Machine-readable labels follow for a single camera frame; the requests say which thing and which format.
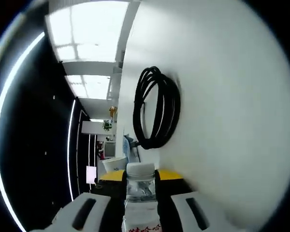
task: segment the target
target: black cable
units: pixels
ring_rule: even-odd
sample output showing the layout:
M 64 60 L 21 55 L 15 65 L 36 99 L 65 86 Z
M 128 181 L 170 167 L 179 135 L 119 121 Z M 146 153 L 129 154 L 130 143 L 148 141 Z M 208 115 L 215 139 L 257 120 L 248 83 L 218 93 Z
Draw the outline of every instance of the black cable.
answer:
M 145 138 L 141 125 L 141 109 L 153 88 L 158 85 L 158 99 L 154 126 L 149 138 Z M 173 135 L 180 114 L 180 94 L 175 82 L 153 66 L 143 70 L 135 91 L 133 127 L 135 135 L 144 149 L 159 148 Z

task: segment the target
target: led light strip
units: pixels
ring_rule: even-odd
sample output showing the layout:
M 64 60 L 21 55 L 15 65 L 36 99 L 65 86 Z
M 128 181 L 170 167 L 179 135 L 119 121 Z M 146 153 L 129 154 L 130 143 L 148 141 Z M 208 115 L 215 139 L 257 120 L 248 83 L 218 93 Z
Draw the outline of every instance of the led light strip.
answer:
M 37 43 L 44 37 L 45 33 L 42 32 L 24 51 L 24 53 L 18 58 L 18 60 L 16 61 L 15 65 L 12 67 L 10 74 L 8 75 L 6 82 L 4 83 L 3 86 L 3 90 L 0 94 L 0 116 L 1 116 L 1 111 L 2 111 L 2 107 L 4 104 L 4 100 L 5 97 L 7 95 L 7 92 L 15 78 L 15 75 L 17 74 L 20 66 L 22 65 L 22 63 L 24 62 L 24 60 L 26 59 L 26 57 L 28 56 L 28 54 L 31 52 L 31 50 L 37 45 Z M 20 223 L 20 221 L 18 220 L 12 206 L 11 203 L 9 201 L 9 198 L 5 192 L 4 189 L 4 185 L 3 185 L 3 181 L 2 181 L 2 177 L 1 177 L 1 173 L 0 173 L 0 191 L 3 197 L 3 200 L 5 202 L 6 207 L 8 208 L 12 218 L 14 219 L 15 223 L 18 225 L 18 227 L 20 228 L 20 230 L 22 232 L 26 232 L 25 228 L 22 226 L 22 224 Z
M 73 101 L 73 106 L 70 115 L 70 122 L 69 122 L 69 132 L 68 132 L 68 147 L 67 147 L 67 166 L 68 166 L 68 180 L 69 180 L 69 189 L 71 200 L 73 201 L 73 194 L 72 194 L 72 187 L 71 187 L 71 178 L 70 178 L 70 136 L 71 136 L 71 126 L 72 126 L 72 119 L 73 119 L 73 112 L 75 107 L 75 100 Z

